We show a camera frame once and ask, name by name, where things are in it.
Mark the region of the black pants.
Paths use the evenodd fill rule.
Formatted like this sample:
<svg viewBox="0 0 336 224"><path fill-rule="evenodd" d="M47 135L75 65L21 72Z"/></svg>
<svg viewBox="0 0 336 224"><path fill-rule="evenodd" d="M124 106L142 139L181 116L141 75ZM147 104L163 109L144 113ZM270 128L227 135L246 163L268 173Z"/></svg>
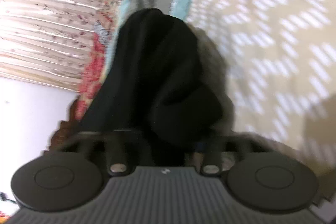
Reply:
<svg viewBox="0 0 336 224"><path fill-rule="evenodd" d="M76 131L134 130L156 166L182 166L223 115L182 20L142 9L120 28L111 69Z"/></svg>

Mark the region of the chevron teal grey bedspread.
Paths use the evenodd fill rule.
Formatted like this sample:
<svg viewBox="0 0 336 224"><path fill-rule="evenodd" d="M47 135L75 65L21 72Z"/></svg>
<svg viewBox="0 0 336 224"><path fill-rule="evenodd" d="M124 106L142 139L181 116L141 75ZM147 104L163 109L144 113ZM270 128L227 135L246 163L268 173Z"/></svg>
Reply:
<svg viewBox="0 0 336 224"><path fill-rule="evenodd" d="M146 7L197 33L234 133L335 167L335 0L124 0L120 20Z"/></svg>

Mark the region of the red floral patchwork quilt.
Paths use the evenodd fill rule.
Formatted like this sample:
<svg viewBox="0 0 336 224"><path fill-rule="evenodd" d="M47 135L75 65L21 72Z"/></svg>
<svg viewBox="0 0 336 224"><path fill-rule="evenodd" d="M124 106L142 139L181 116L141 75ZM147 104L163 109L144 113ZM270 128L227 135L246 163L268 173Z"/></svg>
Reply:
<svg viewBox="0 0 336 224"><path fill-rule="evenodd" d="M123 0L104 0L96 14L93 28L93 46L90 61L85 66L74 118L79 121L101 88L112 62L119 20L119 9Z"/></svg>

